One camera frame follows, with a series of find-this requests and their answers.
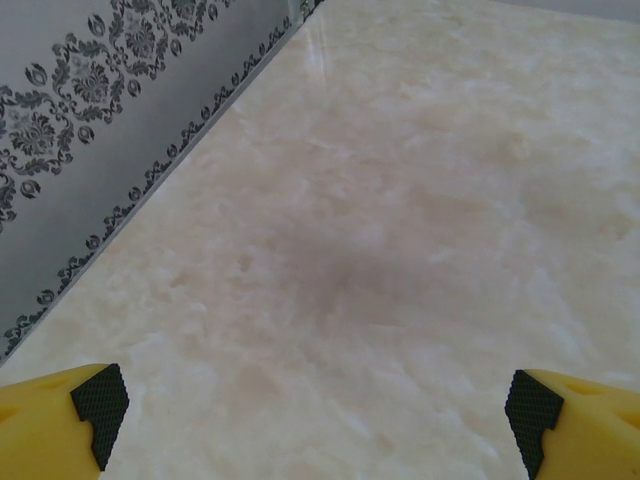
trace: black floral pattern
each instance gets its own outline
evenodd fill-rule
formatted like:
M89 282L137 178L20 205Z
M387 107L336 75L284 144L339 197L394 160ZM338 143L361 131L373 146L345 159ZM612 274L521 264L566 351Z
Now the black floral pattern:
M25 155L51 154L55 143L56 131L49 123L49 117L40 113L20 115L13 110L13 131L9 134L11 144Z
M143 0L139 0L139 2L141 4L145 3ZM231 76L229 86L223 85L220 88L219 92L214 96L213 104L202 108L200 111L201 120L190 122L187 128L182 131L182 140L179 142L179 145L169 145L167 148L167 159L165 161L156 161L152 168L145 173L144 184L141 187L133 187L129 191L128 196L130 203L125 206L114 207L111 214L103 220L105 226L104 232L101 235L89 236L85 241L87 251L83 255L71 257L67 261L67 265L58 271L59 285L55 289L47 289L40 292L40 295L37 297L37 302L42 308L32 315L20 315L16 319L15 327L4 332L4 337L7 340L7 348L4 354L0 353L0 361L10 355L31 329L42 320L51 305L65 293L72 282L89 265L93 257L104 248L118 227L126 221L127 217L131 215L146 196L152 192L154 187L165 178L181 154L185 153L191 146L198 133L220 111L229 97L240 88L242 81L247 79L251 72L263 61L265 56L276 46L290 28L291 21L289 17L285 17L282 21L282 26L275 28L269 35L268 42L259 45L257 55L249 56L244 62L242 72L235 73ZM15 195L16 192L15 184L9 177L2 173L1 165L2 164L0 164L0 207L3 207L3 202L10 205L11 197ZM0 212L5 211L10 211L10 208L0 210Z
M59 175L73 161L73 149L93 141L93 122L110 124L122 113L123 96L141 94L142 77L154 80L165 70L167 51L181 55L180 39L195 41L205 18L217 19L216 4L232 3L110 0L109 23L99 15L87 20L93 38L69 33L52 48L52 70L39 64L25 69L34 90L0 86L0 234L18 217L17 195L37 198L42 189L37 177Z
M104 103L109 95L109 78L104 66L76 59L73 92L87 103Z

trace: marble floor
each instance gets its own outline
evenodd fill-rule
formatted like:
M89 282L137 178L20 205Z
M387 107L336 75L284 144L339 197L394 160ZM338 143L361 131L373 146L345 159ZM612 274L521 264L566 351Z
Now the marble floor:
M639 389L640 26L328 0L0 371L121 365L111 479L524 479L517 368Z

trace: wall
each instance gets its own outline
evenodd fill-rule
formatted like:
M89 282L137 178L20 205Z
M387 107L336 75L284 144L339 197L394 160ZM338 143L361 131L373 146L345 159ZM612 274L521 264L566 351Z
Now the wall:
M301 0L3 5L0 362L313 8Z

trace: damask pattern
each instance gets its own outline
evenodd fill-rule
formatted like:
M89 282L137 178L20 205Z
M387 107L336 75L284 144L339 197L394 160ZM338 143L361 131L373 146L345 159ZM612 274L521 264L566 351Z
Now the damask pattern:
M204 3L196 4L195 1L190 2L189 0L172 0L171 5L176 12L176 15L179 17L177 5L184 4L193 4L194 14L193 18L197 20L197 9L202 8L198 5ZM51 304L60 297L65 290L69 287L74 278L81 273L82 269L87 265L87 263L99 253L101 248L104 246L105 242L111 237L111 235L116 231L116 229L122 224L122 222L127 218L127 216L134 210L136 205L152 190L154 185L161 180L165 173L169 170L172 164L177 160L179 155L184 152L189 145L193 142L196 135L207 125L207 122L222 108L224 103L229 99L229 97L239 88L244 80L247 79L249 74L263 61L265 56L276 46L278 41L285 35L285 33L291 28L291 21L289 17L285 17L282 20L282 25L280 27L275 28L270 34L269 39L266 43L261 43L258 47L258 53L256 55L250 55L249 58L244 62L242 72L235 73L230 78L230 85L222 86L218 93L214 96L213 104L209 106L205 106L200 111L200 120L195 122L189 122L187 128L185 128L181 133L181 141L178 143L174 143L169 145L167 148L167 159L163 162L156 161L150 170L147 170L145 173L145 181L142 186L133 187L129 191L129 200L130 202L124 206L116 206L113 208L111 215L106 217L103 220L104 223L104 231L100 235L91 235L85 241L85 246L87 251L84 255L71 257L67 261L67 265L58 271L58 278L60 283L54 289L47 289L40 292L40 295L37 297L37 302L41 306L41 308L31 314L31 315L20 315L16 319L15 327L4 332L4 337L7 339L8 344L7 348L4 351L4 357L6 358L11 354L13 349L20 343L20 341L29 333L29 331L42 319L44 314L47 312ZM49 147L49 141L44 142L43 146L40 143L35 142L32 148L51 148Z
M69 33L53 46L53 71L39 64L25 70L32 90L0 86L0 234L18 215L16 195L36 198L38 177L59 175L78 142L93 141L93 122L111 123L123 96L141 93L141 77L155 80L168 52L179 56L185 40L203 33L206 18L215 21L219 8L235 2L111 0L108 25L98 15L88 19L92 39Z

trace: white marble surface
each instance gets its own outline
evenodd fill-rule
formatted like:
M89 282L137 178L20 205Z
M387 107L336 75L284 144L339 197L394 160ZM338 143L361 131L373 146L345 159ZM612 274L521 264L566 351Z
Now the white marble surface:
M0 370L110 479L524 479L516 368L640 390L640 27L328 0Z

